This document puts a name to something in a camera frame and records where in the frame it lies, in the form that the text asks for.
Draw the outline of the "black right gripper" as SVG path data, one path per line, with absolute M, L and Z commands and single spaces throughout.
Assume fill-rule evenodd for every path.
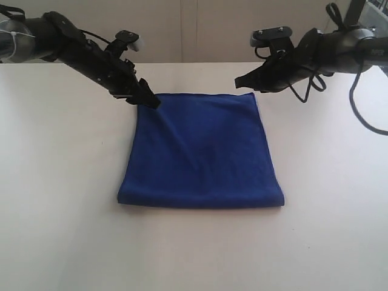
M 310 86 L 319 92 L 326 89 L 319 67 L 313 63 L 313 54 L 322 33 L 309 30 L 293 50 L 279 51 L 267 57 L 263 67 L 235 78 L 235 88 L 253 89 L 260 93 L 278 93 L 295 83 L 308 79 Z

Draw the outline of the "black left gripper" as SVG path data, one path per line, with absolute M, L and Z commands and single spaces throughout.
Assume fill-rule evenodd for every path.
M 131 105 L 143 105 L 157 109 L 161 104 L 148 82 L 136 78 L 135 65 L 128 59 L 113 57 L 99 45 L 86 38 L 80 30 L 58 12 L 44 13 L 44 19 L 59 33 L 59 47 L 44 58 L 45 61 L 61 61 L 80 74 L 109 91 L 116 99 L 125 98 Z

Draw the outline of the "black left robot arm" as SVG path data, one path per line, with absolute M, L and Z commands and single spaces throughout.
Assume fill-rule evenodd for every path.
M 121 30 L 101 48 L 89 39 L 90 32 L 77 28 L 58 12 L 27 18 L 21 8 L 1 6 L 1 61 L 23 63 L 36 59 L 61 61 L 105 88 L 114 98 L 132 105 L 158 108 L 161 101 L 147 81 L 136 77 L 135 65 L 121 55 L 140 49 L 140 36 Z

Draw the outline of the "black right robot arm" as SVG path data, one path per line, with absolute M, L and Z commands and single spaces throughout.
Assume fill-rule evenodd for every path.
M 334 73 L 357 74 L 373 65 L 387 65 L 387 38 L 377 38 L 367 28 L 353 26 L 332 33 L 309 30 L 293 45 L 290 27 L 256 30 L 254 49 L 268 48 L 264 63 L 235 79 L 236 88 L 278 93 L 303 79 Z

